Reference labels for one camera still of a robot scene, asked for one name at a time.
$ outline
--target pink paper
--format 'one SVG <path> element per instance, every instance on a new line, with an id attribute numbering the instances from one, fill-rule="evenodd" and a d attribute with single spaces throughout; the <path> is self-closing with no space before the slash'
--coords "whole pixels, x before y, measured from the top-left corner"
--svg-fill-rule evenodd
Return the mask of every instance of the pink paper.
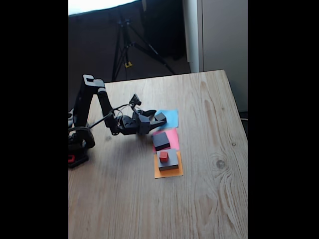
<path id="1" fill-rule="evenodd" d="M 167 138 L 169 140 L 170 148 L 176 149 L 176 151 L 179 151 L 179 141 L 178 141 L 178 134 L 176 128 L 170 129 L 170 130 L 160 130 L 154 132 L 152 135 L 157 135 L 159 133 L 165 132 L 167 135 Z"/>

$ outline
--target gray panel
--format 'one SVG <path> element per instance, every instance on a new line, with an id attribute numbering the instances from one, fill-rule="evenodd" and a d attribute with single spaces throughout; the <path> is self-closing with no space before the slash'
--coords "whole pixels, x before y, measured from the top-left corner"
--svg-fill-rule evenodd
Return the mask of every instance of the gray panel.
<path id="1" fill-rule="evenodd" d="M 248 2 L 203 0 L 204 71 L 224 69 L 238 111 L 248 111 Z"/>

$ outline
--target blue paper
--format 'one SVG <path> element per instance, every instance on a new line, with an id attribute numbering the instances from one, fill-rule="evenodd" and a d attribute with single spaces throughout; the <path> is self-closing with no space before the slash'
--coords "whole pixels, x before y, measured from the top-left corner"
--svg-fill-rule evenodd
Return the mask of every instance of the blue paper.
<path id="1" fill-rule="evenodd" d="M 166 124 L 158 127 L 159 129 L 178 127 L 178 110 L 173 110 L 173 111 L 159 110 L 156 112 L 155 115 L 158 115 L 159 113 L 163 113 L 166 117 Z"/>

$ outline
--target tripod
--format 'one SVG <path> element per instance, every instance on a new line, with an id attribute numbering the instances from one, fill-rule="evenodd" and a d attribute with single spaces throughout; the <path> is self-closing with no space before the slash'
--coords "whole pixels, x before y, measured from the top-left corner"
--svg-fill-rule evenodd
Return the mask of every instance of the tripod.
<path id="1" fill-rule="evenodd" d="M 116 47 L 115 47 L 115 56 L 114 56 L 114 62 L 113 62 L 113 71 L 112 71 L 112 82 L 116 80 L 118 73 L 120 71 L 122 63 L 124 63 L 125 70 L 126 68 L 129 68 L 132 66 L 132 63 L 129 61 L 128 57 L 128 50 L 131 46 L 136 47 L 141 52 L 147 54 L 148 56 L 152 57 L 153 59 L 159 61 L 164 66 L 168 68 L 168 70 L 175 75 L 174 70 L 168 65 L 168 63 L 155 51 L 155 49 L 141 36 L 139 33 L 131 26 L 131 20 L 130 19 L 124 19 L 120 10 L 120 21 L 119 24 L 119 30 L 117 34 L 117 40 L 116 40 Z M 138 43 L 131 41 L 128 28 L 130 28 L 149 48 L 149 50 L 143 48 Z M 121 49 L 120 47 L 120 38 L 121 38 L 121 32 L 123 35 L 123 42 L 124 46 Z"/>

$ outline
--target orange paper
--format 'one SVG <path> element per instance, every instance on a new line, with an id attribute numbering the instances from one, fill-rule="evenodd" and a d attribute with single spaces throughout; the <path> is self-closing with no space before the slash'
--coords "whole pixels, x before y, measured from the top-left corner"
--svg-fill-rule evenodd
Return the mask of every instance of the orange paper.
<path id="1" fill-rule="evenodd" d="M 154 176 L 155 176 L 155 178 L 165 178 L 165 177 L 174 177 L 174 176 L 182 176 L 183 175 L 183 165 L 181 163 L 180 151 L 178 151 L 176 154 L 177 154 L 177 158 L 178 158 L 178 168 L 169 169 L 169 170 L 165 170 L 165 171 L 159 170 L 158 157 L 156 154 L 154 155 Z"/>

